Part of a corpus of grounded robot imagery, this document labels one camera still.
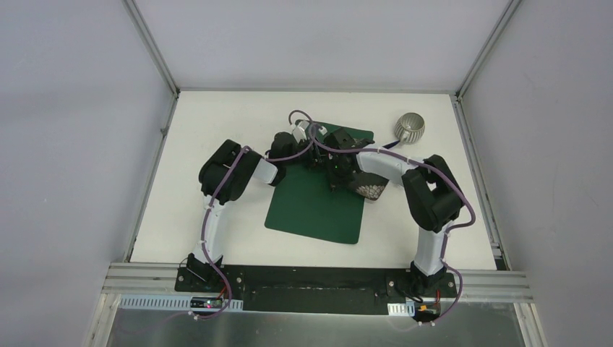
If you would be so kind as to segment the green placemat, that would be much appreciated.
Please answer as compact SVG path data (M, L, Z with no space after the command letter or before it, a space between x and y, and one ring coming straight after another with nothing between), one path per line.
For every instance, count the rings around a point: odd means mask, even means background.
M334 155L313 145L300 157L275 162L285 177L275 186L265 227L337 244L357 244L364 197L331 181Z

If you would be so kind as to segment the grey ribbed mug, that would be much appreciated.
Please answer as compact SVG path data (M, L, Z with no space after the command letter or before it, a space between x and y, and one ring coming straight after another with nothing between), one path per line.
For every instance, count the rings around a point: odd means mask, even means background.
M425 133L424 118L418 113L405 113L395 123L393 133L400 144L418 142Z

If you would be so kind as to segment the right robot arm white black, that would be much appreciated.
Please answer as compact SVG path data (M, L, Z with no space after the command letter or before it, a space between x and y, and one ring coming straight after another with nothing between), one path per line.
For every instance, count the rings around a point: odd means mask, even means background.
M406 158L394 152L392 145L357 140L343 128L330 133L324 142L314 143L325 155L333 187L345 187L372 201L380 198L388 184L403 187L409 212L419 227L410 265L411 289L420 296L436 291L446 273L443 233L466 204L445 159L439 155L421 161Z

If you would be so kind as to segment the black floral square plate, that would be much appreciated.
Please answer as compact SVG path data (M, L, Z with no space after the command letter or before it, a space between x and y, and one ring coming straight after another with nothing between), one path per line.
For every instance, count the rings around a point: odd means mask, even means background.
M376 201L380 198L389 180L375 173L356 172L347 184L349 190L365 199Z

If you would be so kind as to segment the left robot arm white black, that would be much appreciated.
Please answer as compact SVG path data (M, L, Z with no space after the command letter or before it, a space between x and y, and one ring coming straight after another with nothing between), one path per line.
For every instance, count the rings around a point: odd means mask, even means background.
M261 155L248 146L227 139L204 163L198 182L204 195L205 212L200 239L187 257L187 271L203 292L214 291L222 282L219 270L223 259L222 236L228 211L252 179L276 187L295 163L313 146L312 141L296 140L288 132L275 135L270 151Z

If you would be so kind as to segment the blue plastic knife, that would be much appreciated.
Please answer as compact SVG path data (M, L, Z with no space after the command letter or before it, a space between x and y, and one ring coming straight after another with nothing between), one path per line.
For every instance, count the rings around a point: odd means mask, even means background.
M387 143L386 145L383 145L384 149L391 149L394 148L395 146L400 144L400 140L396 140L390 143Z

